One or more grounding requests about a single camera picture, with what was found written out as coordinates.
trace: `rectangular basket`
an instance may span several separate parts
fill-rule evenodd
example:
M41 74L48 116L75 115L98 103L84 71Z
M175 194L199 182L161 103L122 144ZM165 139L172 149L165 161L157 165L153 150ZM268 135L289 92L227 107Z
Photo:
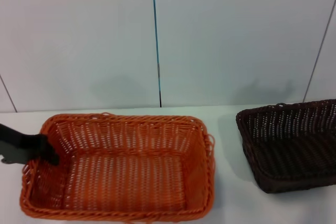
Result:
M236 121L266 193L336 184L336 100L243 110Z
M60 156L23 169L20 205L35 218L186 221L214 201L214 143L191 116L60 114L41 129Z

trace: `basket bottom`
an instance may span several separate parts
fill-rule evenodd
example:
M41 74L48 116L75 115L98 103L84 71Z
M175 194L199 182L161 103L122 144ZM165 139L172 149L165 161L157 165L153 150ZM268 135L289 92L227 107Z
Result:
M185 210L182 160L173 155L78 154L72 158L62 209Z
M317 133L255 146L259 166L278 177L309 177L336 172L336 136Z

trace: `basket rim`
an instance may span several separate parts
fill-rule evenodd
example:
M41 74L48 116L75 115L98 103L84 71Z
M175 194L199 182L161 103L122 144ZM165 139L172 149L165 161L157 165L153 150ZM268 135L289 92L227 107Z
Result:
M146 119L148 123L148 118L152 119L153 122L150 123L171 123L176 120L177 123L190 124L199 127L200 134L203 136L205 143L206 155L204 157L204 162L208 165L206 166L206 180L207 183L207 195L206 204L202 208L191 209L191 210L179 210L179 211L98 211L98 210L61 210L61 209L49 209L49 208L38 208L30 203L31 190L34 184L35 171L39 165L40 160L32 160L24 166L23 177L22 177L22 191L20 196L20 206L22 211L35 218L46 218L46 219L60 219L60 220L117 220L117 221L156 221L161 220L160 217L172 218L177 217L177 221L198 219L205 216L212 208L214 202L214 143L210 141L210 135L207 133L207 128L205 124L198 118L193 116L184 115L114 115L110 113L90 113L90 114L57 114L50 117L42 126L40 133L46 134L51 128L51 122L66 122L66 121L79 121L79 122L130 122L132 120L139 118ZM27 171L30 172L31 180L27 182Z
M277 104L277 105L267 105L262 106L258 108L253 109L246 109L238 112L236 116L236 123L238 125L238 129L241 134L241 138L243 140L243 146L247 147L245 148L247 154L250 157L247 157L247 159L250 159L250 161L254 164L251 165L254 167L254 169L258 169L264 176L276 180L276 181L300 181L300 180L307 180L311 179L313 177L329 177L336 175L336 169L331 169L328 171L321 171L311 174L297 174L293 176L275 176L270 174L269 172L265 171L262 166L260 165L260 160L257 159L255 152L254 152L254 146L255 143L252 141L251 135L248 133L248 130L246 128L246 124L243 120L244 117L258 114L258 113L264 113L264 112L277 112L277 111L287 111L287 110L298 110L298 109L310 109L310 108L320 108L325 106L326 104L336 104L336 99L328 99L328 100L322 100L322 101L312 101L312 102L301 102L301 103L294 103L294 104Z

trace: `woven pattern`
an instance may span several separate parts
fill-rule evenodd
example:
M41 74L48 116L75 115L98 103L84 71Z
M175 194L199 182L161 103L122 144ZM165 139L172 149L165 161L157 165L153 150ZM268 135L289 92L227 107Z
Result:
M59 220L184 221L214 200L214 144L190 116L61 114L41 133L59 166L23 169L22 210Z
M336 184L336 100L237 114L243 150L267 193Z

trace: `brown basket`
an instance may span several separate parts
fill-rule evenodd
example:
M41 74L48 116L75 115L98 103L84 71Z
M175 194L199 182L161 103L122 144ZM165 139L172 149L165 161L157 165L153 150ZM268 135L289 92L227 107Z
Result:
M191 116L61 114L41 133L60 164L23 169L22 210L57 220L185 221L214 201L214 143Z
M336 100L243 110L236 121L263 191L336 184Z

